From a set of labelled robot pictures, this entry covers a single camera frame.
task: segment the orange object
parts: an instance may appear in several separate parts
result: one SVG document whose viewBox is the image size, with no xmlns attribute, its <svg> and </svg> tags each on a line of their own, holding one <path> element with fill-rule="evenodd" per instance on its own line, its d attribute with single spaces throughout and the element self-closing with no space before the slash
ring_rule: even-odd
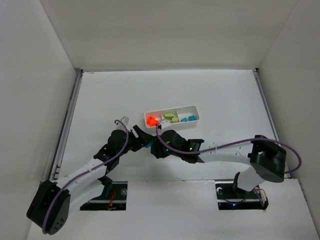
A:
<svg viewBox="0 0 320 240">
<path fill-rule="evenodd" d="M 158 120 L 156 120 L 153 116 L 149 116 L 147 119 L 146 119 L 146 123 L 149 125 L 149 126 L 156 126 L 157 125 L 157 123 L 158 123 L 159 121 Z"/>
</svg>

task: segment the black wire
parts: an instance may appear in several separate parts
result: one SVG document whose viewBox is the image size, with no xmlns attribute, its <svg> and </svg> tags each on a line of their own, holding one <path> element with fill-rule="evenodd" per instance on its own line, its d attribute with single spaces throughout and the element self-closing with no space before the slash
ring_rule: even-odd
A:
<svg viewBox="0 0 320 240">
<path fill-rule="evenodd" d="M 243 204 L 247 199 L 244 198 L 244 199 L 241 200 L 241 201 L 228 201 L 228 200 L 226 200 L 226 199 L 223 199 L 223 200 L 225 200 L 228 204 Z"/>
</svg>

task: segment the plastic container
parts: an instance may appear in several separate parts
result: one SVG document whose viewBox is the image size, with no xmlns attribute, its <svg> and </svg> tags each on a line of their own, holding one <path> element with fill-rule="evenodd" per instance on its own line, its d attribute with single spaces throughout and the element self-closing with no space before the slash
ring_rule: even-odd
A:
<svg viewBox="0 0 320 240">
<path fill-rule="evenodd" d="M 179 122 L 172 123 L 172 128 L 175 127 L 192 127 L 195 126 L 200 120 L 199 112 L 196 106 L 184 106 L 178 108 L 170 108 L 158 111 L 150 111 L 144 113 L 144 123 L 147 129 L 154 129 L 155 126 L 150 126 L 147 124 L 148 117 L 154 117 L 157 121 L 166 119 L 165 114 L 173 114 L 174 117 L 179 118 Z M 194 116 L 195 120 L 193 121 L 181 121 L 183 118 L 188 119 L 190 116 Z"/>
</svg>

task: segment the screw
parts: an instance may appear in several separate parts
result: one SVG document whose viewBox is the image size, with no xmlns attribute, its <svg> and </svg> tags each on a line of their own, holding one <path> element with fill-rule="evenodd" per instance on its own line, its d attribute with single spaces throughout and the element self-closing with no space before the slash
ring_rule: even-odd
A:
<svg viewBox="0 0 320 240">
<path fill-rule="evenodd" d="M 127 189 L 122 188 L 121 191 L 120 191 L 120 193 L 121 193 L 122 196 L 127 195 Z"/>
<path fill-rule="evenodd" d="M 217 188 L 216 188 L 216 193 L 217 193 L 218 195 L 221 195 L 221 194 L 222 194 L 222 187 L 217 187 Z"/>
</svg>

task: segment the green block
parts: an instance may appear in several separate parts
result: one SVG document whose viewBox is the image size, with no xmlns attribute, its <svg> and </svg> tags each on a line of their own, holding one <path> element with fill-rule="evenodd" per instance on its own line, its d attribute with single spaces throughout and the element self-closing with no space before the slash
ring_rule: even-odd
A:
<svg viewBox="0 0 320 240">
<path fill-rule="evenodd" d="M 172 123 L 173 123 L 173 124 L 179 122 L 179 118 L 177 118 L 177 117 L 173 117 L 171 120 L 172 120 Z"/>
<path fill-rule="evenodd" d="M 171 120 L 172 118 L 175 117 L 175 115 L 173 115 L 172 113 L 165 113 L 164 114 L 165 119 L 167 120 Z"/>
</svg>

